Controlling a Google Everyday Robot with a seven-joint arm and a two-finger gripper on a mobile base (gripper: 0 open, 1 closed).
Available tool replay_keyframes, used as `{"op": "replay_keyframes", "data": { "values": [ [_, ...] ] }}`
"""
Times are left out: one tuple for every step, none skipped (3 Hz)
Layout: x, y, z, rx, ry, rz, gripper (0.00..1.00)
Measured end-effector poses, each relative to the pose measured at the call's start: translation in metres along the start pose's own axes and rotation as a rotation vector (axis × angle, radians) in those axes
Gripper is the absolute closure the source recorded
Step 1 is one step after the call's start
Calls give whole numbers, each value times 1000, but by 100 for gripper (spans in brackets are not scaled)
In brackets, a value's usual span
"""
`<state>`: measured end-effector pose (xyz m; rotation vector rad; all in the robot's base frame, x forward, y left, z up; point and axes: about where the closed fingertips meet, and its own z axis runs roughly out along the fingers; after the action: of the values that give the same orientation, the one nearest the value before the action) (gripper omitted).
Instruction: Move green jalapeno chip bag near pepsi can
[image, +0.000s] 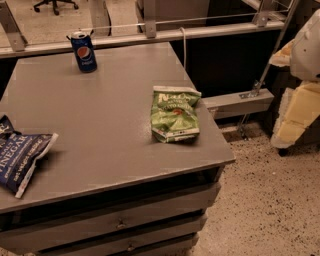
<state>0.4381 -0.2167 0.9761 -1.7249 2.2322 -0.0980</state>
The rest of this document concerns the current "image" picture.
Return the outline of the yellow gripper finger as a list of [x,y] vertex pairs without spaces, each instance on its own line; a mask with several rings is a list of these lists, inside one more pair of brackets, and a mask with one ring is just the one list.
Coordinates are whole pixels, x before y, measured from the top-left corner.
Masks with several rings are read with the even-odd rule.
[[271,56],[269,63],[277,67],[287,67],[290,65],[291,50],[294,39],[285,44],[280,50]]
[[295,89],[286,88],[278,113],[271,144],[286,149],[320,116],[320,83],[302,81]]

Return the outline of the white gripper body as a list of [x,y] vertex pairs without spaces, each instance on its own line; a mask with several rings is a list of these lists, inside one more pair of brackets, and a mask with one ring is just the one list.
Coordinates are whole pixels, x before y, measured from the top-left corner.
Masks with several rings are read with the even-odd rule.
[[320,10],[314,12],[294,38],[290,71],[300,80],[320,81]]

